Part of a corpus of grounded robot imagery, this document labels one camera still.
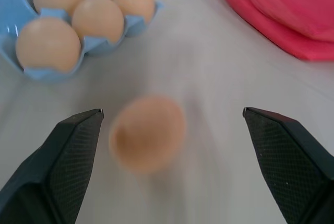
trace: red cloth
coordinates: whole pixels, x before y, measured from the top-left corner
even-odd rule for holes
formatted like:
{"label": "red cloth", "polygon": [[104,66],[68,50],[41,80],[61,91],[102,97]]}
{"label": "red cloth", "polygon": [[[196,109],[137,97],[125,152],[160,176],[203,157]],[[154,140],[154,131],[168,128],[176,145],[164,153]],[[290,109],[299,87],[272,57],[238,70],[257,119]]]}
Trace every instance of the red cloth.
{"label": "red cloth", "polygon": [[227,2],[269,40],[297,58],[334,60],[334,0]]}

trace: white surface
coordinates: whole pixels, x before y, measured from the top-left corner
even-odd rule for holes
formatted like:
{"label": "white surface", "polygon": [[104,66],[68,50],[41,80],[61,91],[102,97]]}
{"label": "white surface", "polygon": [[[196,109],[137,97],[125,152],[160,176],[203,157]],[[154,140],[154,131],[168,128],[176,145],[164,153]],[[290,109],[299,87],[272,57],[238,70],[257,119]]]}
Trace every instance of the white surface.
{"label": "white surface", "polygon": [[[242,118],[245,106],[298,119],[334,153],[334,64],[296,60],[223,0],[160,0],[149,30],[43,85],[0,60],[0,188],[55,124],[103,108],[91,182],[77,223],[283,224]],[[108,154],[109,124],[128,101],[165,93],[184,108],[188,139],[170,173],[134,178]]]}

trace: blue egg carton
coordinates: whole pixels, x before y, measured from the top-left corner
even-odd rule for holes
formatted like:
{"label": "blue egg carton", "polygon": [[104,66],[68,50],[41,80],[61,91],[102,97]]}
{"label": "blue egg carton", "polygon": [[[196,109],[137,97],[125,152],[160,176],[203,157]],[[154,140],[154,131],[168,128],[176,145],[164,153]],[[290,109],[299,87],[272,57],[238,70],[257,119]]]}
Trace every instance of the blue egg carton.
{"label": "blue egg carton", "polygon": [[[162,4],[156,2],[154,16],[160,8]],[[0,55],[18,72],[44,82],[57,82],[72,76],[80,68],[86,55],[111,52],[125,37],[138,36],[149,26],[140,16],[125,16],[124,33],[117,43],[111,43],[105,38],[85,37],[81,43],[81,55],[77,65],[69,73],[60,73],[50,68],[22,68],[17,60],[15,44],[20,31],[27,23],[40,17],[56,17],[71,23],[71,18],[62,9],[42,8],[38,14],[33,0],[0,0]]]}

